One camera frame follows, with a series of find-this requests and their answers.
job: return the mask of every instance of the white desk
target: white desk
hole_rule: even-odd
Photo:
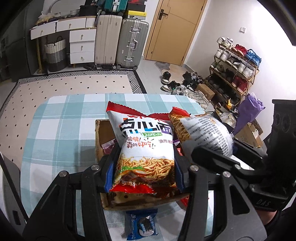
[[[36,26],[30,30],[31,39],[37,39],[38,73],[42,73],[39,38],[56,32],[70,30],[71,64],[94,62],[96,16],[66,18]]]

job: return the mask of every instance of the door lock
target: door lock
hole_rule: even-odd
[[[164,9],[161,9],[158,20],[161,20],[163,15],[168,16],[168,14],[164,13]]]

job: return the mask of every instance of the cardboard box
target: cardboard box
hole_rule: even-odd
[[[263,147],[263,142],[258,136],[257,138],[254,137],[253,132],[255,131],[255,127],[252,123],[248,123],[245,125],[245,127],[235,135],[237,139],[240,141],[243,141],[251,146],[258,147],[261,146]]]
[[[96,158],[97,162],[99,163],[101,158],[104,155],[104,151],[102,148],[102,144],[111,141],[115,138],[114,131],[112,129],[111,123],[109,120],[96,120]],[[178,201],[182,198],[188,197],[189,194],[178,194],[173,197],[168,197],[165,199],[161,200],[156,200],[152,202],[145,201],[144,199],[141,200],[136,200],[133,201],[133,205],[130,203],[121,203],[121,204],[111,204],[110,203],[110,197],[113,195],[112,192],[106,194],[106,193],[101,193],[101,201],[102,201],[102,206],[105,210],[137,210],[137,209],[147,209],[147,208],[154,208],[158,205],[170,203],[170,202],[175,202]],[[124,193],[121,193],[121,196],[123,199],[126,198],[127,195],[124,195]]]
[[[207,87],[204,84],[199,84],[196,87],[195,90],[196,91],[198,91],[198,90],[201,91],[206,96],[206,98],[207,98],[208,101],[210,101],[214,97],[214,95],[215,95],[215,93],[209,87]]]

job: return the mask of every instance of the purple bag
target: purple bag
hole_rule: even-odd
[[[257,115],[264,109],[263,103],[257,99],[254,93],[247,94],[246,98],[238,107],[239,117],[232,132],[233,135],[235,136],[239,133],[248,122],[253,122]]]

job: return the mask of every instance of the door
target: door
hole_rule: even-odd
[[[163,0],[146,59],[181,65],[205,0]]]

